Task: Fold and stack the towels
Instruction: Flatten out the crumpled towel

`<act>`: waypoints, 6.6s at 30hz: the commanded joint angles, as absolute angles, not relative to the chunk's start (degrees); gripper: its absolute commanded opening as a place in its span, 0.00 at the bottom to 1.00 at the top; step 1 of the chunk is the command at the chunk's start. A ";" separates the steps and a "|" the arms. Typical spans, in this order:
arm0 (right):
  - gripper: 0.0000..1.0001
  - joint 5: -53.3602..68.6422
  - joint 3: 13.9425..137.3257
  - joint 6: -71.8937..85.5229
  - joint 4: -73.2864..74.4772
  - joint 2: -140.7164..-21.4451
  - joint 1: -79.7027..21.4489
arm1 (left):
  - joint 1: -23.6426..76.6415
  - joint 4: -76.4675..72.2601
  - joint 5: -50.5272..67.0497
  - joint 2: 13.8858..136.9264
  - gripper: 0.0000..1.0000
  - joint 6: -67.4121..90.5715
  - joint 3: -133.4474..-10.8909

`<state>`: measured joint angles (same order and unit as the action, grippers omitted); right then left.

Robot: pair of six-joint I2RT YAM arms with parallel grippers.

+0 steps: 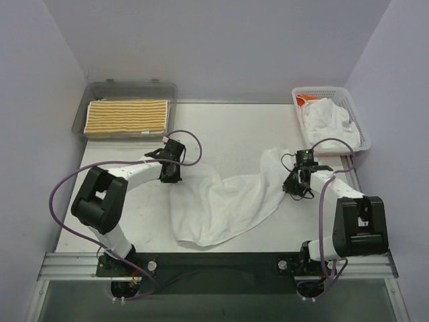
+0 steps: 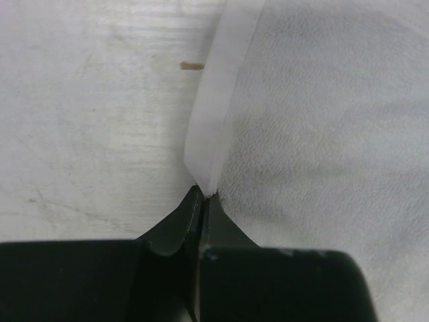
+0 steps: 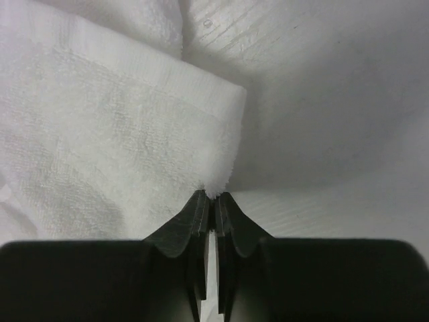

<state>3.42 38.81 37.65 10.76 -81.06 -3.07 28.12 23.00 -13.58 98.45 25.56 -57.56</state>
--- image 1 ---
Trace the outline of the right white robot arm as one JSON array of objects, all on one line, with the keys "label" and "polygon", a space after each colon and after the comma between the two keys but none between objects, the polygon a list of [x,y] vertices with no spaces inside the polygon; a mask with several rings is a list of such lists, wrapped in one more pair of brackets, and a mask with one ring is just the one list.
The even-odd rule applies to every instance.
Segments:
[{"label": "right white robot arm", "polygon": [[[329,166],[313,162],[296,163],[283,183],[285,193],[305,199],[320,196],[318,206],[319,236],[308,242],[309,257],[327,262],[351,256],[384,254],[389,249],[385,207],[382,199],[355,190],[336,177]],[[331,234],[323,232],[324,203],[334,205]]]}]

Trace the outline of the plain white towel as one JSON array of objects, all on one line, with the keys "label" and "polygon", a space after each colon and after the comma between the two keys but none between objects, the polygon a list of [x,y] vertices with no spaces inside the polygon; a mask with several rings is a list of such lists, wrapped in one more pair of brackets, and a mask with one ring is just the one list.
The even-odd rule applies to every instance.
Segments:
[{"label": "plain white towel", "polygon": [[223,178],[208,164],[185,171],[170,187],[176,241],[216,246],[253,229],[278,209],[290,166],[290,151],[272,148],[262,153],[256,174]]}]

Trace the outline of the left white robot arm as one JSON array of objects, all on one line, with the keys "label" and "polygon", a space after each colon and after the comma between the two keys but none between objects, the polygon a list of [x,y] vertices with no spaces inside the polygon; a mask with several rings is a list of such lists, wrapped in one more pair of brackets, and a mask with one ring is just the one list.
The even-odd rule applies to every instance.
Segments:
[{"label": "left white robot arm", "polygon": [[122,258],[135,253],[119,222],[126,194],[142,184],[158,180],[177,183],[184,144],[167,139],[164,147],[146,153],[137,164],[105,170],[92,167],[71,206],[71,213],[95,234],[98,241]]}]

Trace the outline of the yellow white striped towel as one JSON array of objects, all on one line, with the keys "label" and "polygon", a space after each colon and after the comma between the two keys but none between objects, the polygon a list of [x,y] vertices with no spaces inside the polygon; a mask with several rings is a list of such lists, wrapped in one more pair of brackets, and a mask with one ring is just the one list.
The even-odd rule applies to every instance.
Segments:
[{"label": "yellow white striped towel", "polygon": [[169,102],[161,99],[91,101],[83,133],[163,133],[167,130]]}]

